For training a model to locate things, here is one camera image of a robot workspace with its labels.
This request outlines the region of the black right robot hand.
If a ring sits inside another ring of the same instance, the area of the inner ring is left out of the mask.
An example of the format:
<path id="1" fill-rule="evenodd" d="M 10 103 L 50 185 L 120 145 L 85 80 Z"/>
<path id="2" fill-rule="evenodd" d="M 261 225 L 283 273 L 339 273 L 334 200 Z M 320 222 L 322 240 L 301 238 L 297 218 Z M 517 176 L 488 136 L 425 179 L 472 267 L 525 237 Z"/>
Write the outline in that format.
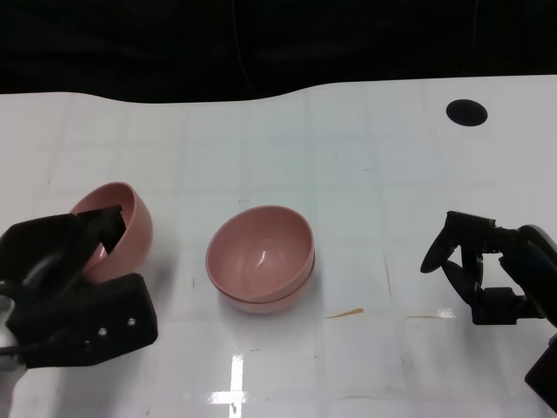
<path id="1" fill-rule="evenodd" d="M 500 266 L 522 295 L 510 287 L 482 286 L 485 254 L 500 256 Z M 556 324 L 556 243 L 537 226 L 506 229 L 493 219 L 450 211 L 420 271 L 438 268 L 470 306 L 475 325 L 514 325 L 530 318 Z"/>

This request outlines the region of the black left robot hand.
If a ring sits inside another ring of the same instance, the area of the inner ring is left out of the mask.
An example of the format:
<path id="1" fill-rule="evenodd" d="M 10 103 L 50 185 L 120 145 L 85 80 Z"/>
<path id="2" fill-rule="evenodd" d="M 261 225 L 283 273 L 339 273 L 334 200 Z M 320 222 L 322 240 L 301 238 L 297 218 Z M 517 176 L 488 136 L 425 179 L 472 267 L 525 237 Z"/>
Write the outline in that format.
<path id="1" fill-rule="evenodd" d="M 63 296 L 97 249 L 111 252 L 125 231 L 120 205 L 11 226 L 1 236 L 1 295 L 17 309 Z"/>

